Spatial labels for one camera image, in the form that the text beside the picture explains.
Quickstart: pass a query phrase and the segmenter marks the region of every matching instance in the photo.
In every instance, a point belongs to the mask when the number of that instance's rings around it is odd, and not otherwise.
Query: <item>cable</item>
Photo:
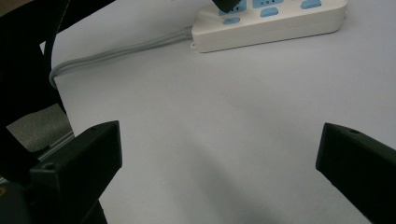
[[[158,38],[152,39],[152,40],[144,42],[144,43],[135,44],[132,46],[127,46],[127,47],[122,47],[122,48],[118,48],[118,49],[111,49],[111,50],[108,50],[108,51],[105,51],[102,53],[94,54],[92,56],[74,59],[74,60],[70,60],[70,61],[67,61],[64,63],[60,63],[57,66],[55,66],[52,69],[52,71],[49,73],[49,82],[54,89],[57,89],[54,79],[61,70],[65,69],[68,66],[72,66],[72,65],[76,65],[76,64],[80,64],[80,63],[90,63],[90,62],[94,62],[94,61],[101,60],[104,58],[120,55],[123,53],[132,53],[132,52],[143,50],[143,49],[150,49],[150,48],[158,47],[161,44],[164,44],[165,42],[176,39],[178,37],[191,37],[191,29],[192,28],[189,26],[189,27],[186,27],[183,30],[180,30],[178,32],[174,32],[170,35],[158,37]]]

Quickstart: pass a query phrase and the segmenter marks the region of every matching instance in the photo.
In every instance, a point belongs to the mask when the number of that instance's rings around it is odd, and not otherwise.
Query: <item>table surface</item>
[[[58,35],[53,63],[193,24],[210,0],[118,0]],[[342,29],[199,53],[183,40],[63,71],[75,134],[119,120],[109,223],[369,223],[315,168],[325,122],[396,148],[396,2]]]

